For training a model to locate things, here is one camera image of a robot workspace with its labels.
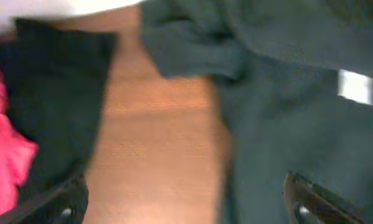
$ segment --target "dark green fabric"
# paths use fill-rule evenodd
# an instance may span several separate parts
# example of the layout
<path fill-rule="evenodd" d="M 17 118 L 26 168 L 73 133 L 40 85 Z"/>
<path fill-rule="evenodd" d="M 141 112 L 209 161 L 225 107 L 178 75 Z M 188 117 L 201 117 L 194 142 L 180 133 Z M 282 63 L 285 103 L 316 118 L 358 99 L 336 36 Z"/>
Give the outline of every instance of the dark green fabric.
<path fill-rule="evenodd" d="M 7 115 L 39 150 L 19 202 L 83 173 L 94 148 L 116 35 L 18 19 L 4 79 Z"/>
<path fill-rule="evenodd" d="M 288 171 L 373 213 L 373 106 L 338 96 L 338 70 L 373 77 L 370 19 L 344 20 L 324 1 L 142 7 L 141 38 L 160 72 L 217 85 L 235 148 L 219 223 L 288 223 Z"/>

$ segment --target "white surface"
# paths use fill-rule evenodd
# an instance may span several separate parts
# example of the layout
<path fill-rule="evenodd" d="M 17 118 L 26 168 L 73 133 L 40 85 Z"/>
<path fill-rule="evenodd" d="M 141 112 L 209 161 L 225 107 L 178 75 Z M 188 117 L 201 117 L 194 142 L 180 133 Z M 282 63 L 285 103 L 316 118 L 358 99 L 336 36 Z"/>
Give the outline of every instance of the white surface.
<path fill-rule="evenodd" d="M 348 100 L 373 105 L 373 79 L 355 72 L 340 70 L 338 94 Z"/>
<path fill-rule="evenodd" d="M 0 32 L 16 16 L 78 16 L 139 3 L 142 0 L 0 0 Z"/>

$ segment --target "red cloth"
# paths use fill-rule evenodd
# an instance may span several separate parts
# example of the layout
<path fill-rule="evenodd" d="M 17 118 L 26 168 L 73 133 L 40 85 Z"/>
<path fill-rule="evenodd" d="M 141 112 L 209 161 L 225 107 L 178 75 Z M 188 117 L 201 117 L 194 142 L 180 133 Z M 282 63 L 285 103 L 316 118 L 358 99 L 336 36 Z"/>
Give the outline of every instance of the red cloth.
<path fill-rule="evenodd" d="M 4 114 L 6 89 L 0 72 L 0 215 L 16 206 L 17 185 L 26 179 L 37 145 L 11 126 Z"/>

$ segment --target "white label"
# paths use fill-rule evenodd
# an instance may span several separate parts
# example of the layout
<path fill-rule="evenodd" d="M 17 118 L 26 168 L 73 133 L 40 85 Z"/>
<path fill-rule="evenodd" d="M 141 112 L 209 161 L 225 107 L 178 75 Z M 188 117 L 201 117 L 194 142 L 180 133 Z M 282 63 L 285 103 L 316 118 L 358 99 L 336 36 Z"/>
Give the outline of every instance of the white label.
<path fill-rule="evenodd" d="M 373 79 L 340 70 L 338 95 L 358 103 L 373 105 Z"/>

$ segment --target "hardwood floor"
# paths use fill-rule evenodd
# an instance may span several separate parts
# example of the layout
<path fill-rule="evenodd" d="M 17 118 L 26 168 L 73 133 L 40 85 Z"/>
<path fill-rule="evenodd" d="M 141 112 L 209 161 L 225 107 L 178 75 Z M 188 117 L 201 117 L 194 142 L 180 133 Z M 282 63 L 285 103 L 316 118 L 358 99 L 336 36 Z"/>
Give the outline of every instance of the hardwood floor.
<path fill-rule="evenodd" d="M 138 39 L 139 17 L 133 6 L 58 24 L 120 35 L 85 223 L 213 223 L 228 142 L 214 88 L 203 78 L 161 78 Z"/>

